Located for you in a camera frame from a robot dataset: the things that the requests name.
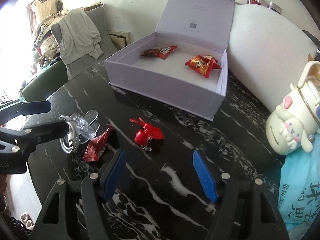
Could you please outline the dark red snack packet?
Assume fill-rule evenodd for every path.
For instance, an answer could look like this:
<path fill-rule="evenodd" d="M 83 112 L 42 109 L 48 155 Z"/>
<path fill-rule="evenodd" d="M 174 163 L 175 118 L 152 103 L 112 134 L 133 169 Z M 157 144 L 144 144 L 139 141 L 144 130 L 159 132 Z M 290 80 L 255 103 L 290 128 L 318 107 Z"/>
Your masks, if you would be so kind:
<path fill-rule="evenodd" d="M 112 125 L 108 125 L 107 130 L 103 134 L 95 137 L 88 143 L 84 156 L 82 158 L 85 162 L 94 162 L 99 160 L 100 156 L 105 150 L 108 137 L 113 130 L 114 127 Z"/>

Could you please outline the clear acrylic phone stand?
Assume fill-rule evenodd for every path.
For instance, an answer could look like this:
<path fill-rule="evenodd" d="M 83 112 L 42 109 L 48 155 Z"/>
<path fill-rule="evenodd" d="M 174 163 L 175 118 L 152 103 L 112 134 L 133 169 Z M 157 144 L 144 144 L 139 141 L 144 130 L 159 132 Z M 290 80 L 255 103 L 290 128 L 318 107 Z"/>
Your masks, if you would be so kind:
<path fill-rule="evenodd" d="M 74 113 L 71 116 L 61 115 L 59 119 L 65 122 L 72 121 L 75 130 L 78 132 L 78 135 L 74 135 L 72 129 L 69 128 L 69 132 L 63 139 L 63 142 L 68 147 L 71 147 L 76 139 L 79 139 L 80 145 L 94 139 L 100 127 L 100 125 L 97 123 L 98 112 L 93 109 L 89 110 L 84 115 L 80 115 L 79 113 Z"/>

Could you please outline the red plastic fan toy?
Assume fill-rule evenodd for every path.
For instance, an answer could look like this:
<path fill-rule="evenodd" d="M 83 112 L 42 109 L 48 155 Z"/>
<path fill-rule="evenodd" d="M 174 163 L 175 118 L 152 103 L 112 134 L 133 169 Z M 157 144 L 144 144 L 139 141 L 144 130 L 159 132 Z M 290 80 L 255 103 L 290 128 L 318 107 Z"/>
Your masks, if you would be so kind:
<path fill-rule="evenodd" d="M 135 134 L 134 142 L 142 149 L 152 151 L 152 148 L 163 145 L 165 136 L 160 128 L 145 122 L 142 118 L 131 118 L 130 122 L 141 127 Z"/>

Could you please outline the large red gold candy packet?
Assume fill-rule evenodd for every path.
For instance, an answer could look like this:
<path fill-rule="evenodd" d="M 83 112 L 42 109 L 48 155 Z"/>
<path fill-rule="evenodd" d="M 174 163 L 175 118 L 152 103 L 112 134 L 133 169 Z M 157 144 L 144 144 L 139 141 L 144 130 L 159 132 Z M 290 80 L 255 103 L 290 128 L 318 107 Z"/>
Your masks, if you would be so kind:
<path fill-rule="evenodd" d="M 187 61 L 185 66 L 190 67 L 197 73 L 201 74 L 205 78 L 209 78 L 210 73 L 212 70 L 221 69 L 220 65 L 218 64 L 217 59 L 210 55 L 197 55 Z"/>

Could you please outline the red green snack packet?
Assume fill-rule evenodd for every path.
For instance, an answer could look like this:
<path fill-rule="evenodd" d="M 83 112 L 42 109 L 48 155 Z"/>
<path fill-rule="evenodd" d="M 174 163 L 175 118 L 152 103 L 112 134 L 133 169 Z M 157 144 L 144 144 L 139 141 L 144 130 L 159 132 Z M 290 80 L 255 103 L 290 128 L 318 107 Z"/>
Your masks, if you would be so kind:
<path fill-rule="evenodd" d="M 157 57 L 160 59 L 167 59 L 170 53 L 172 53 L 174 50 L 176 50 L 177 46 L 167 46 L 165 48 L 161 48 L 159 53 L 157 54 Z"/>

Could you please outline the brown chocolate packet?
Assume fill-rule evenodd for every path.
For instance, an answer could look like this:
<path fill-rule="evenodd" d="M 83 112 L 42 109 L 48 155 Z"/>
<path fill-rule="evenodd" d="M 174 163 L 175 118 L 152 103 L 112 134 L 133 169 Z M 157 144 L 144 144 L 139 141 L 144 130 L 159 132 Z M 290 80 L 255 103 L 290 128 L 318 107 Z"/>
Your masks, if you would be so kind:
<path fill-rule="evenodd" d="M 144 52 L 142 52 L 140 54 L 140 56 L 145 56 L 145 57 L 154 57 L 154 56 L 158 56 L 158 54 L 160 53 L 160 49 L 159 48 L 152 48 L 152 49 L 148 49 Z"/>

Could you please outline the green chair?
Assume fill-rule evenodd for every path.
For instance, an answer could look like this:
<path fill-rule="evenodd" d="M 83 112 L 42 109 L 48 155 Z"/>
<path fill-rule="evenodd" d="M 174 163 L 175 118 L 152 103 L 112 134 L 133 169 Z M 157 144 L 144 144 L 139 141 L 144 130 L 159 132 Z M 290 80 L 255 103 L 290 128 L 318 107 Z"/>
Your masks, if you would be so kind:
<path fill-rule="evenodd" d="M 28 83 L 22 96 L 25 101 L 46 100 L 67 82 L 67 68 L 62 61 L 57 61 Z"/>

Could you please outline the beige garment on chair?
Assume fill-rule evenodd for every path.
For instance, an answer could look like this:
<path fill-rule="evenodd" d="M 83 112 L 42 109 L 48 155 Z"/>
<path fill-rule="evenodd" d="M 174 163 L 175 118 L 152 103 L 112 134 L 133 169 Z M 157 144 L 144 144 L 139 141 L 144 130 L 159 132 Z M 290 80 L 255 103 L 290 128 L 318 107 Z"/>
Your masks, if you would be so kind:
<path fill-rule="evenodd" d="M 96 60 L 103 55 L 99 30 L 82 9 L 72 9 L 57 24 L 62 36 L 59 50 L 64 64 L 71 64 L 85 55 Z"/>

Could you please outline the light blue plastic bag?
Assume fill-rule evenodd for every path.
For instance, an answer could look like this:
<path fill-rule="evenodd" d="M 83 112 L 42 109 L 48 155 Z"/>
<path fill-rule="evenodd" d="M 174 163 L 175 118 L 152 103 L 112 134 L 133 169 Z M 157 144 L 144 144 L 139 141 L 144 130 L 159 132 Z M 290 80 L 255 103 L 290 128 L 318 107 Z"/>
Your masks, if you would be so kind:
<path fill-rule="evenodd" d="M 288 154 L 280 171 L 278 210 L 287 231 L 310 226 L 319 213 L 319 146 Z"/>

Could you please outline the white cartoon water bottle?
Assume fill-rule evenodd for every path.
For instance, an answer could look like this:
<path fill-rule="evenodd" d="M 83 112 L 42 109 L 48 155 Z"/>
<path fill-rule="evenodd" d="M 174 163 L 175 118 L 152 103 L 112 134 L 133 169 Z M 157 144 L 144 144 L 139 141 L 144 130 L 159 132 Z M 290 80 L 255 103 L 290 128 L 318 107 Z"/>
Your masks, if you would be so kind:
<path fill-rule="evenodd" d="M 276 106 L 266 121 L 266 136 L 272 149 L 288 155 L 299 147 L 313 150 L 314 135 L 319 133 L 319 62 L 309 61 L 296 85 Z"/>

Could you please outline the pile of clothes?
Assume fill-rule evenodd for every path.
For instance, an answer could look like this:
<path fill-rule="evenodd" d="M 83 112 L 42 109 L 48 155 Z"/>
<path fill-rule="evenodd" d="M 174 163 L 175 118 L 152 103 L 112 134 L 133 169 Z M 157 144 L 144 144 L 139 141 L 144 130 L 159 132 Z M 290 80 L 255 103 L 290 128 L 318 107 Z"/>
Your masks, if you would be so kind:
<path fill-rule="evenodd" d="M 68 10 L 60 0 L 34 0 L 26 6 L 33 51 L 37 54 L 35 64 L 45 67 L 59 55 L 59 48 L 51 28 L 57 24 Z"/>

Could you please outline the lavender gift box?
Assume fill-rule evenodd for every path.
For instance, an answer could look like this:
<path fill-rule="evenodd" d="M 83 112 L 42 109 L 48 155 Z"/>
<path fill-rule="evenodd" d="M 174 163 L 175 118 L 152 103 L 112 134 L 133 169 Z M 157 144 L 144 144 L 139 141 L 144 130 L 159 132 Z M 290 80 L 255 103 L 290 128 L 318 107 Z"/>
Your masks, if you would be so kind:
<path fill-rule="evenodd" d="M 168 0 L 153 33 L 105 61 L 110 84 L 158 100 L 207 120 L 223 103 L 228 82 L 227 47 L 235 0 Z M 177 46 L 163 60 L 140 54 Z M 185 63 L 197 55 L 217 59 L 209 78 Z"/>

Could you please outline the grey upholstered chair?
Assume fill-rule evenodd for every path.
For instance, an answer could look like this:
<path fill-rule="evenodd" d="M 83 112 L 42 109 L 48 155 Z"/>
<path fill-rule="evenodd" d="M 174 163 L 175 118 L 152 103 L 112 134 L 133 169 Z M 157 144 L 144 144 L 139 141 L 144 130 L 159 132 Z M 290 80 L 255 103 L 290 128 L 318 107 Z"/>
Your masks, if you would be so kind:
<path fill-rule="evenodd" d="M 107 31 L 104 7 L 72 9 L 50 30 L 69 80 L 118 51 Z"/>

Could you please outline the white foam pillow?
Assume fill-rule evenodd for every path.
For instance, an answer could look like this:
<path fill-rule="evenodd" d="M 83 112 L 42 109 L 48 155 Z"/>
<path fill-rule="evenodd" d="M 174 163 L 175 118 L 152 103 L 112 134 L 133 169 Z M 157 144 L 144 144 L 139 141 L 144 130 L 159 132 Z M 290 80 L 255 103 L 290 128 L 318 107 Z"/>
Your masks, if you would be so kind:
<path fill-rule="evenodd" d="M 273 111 L 297 84 L 317 45 L 294 23 L 261 5 L 236 5 L 227 49 L 228 68 Z"/>

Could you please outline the dark lidded glass jar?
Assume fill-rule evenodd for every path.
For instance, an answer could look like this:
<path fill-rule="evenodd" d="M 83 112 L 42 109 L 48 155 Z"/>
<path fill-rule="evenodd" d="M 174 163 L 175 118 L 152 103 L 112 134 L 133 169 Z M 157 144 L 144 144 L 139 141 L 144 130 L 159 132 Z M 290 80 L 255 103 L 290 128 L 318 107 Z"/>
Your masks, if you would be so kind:
<path fill-rule="evenodd" d="M 277 12 L 278 14 L 282 14 L 282 9 L 280 6 L 278 6 L 276 3 L 273 3 L 271 1 L 266 1 L 266 7 L 270 10 L 273 10 Z"/>

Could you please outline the framed picture against wall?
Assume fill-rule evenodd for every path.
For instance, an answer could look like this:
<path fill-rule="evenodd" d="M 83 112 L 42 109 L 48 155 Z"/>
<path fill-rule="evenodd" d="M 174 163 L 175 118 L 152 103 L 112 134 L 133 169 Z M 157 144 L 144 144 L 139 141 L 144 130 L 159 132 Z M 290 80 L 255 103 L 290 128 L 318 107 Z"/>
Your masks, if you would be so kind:
<path fill-rule="evenodd" d="M 130 32 L 109 30 L 108 34 L 118 50 L 123 49 L 131 43 Z"/>

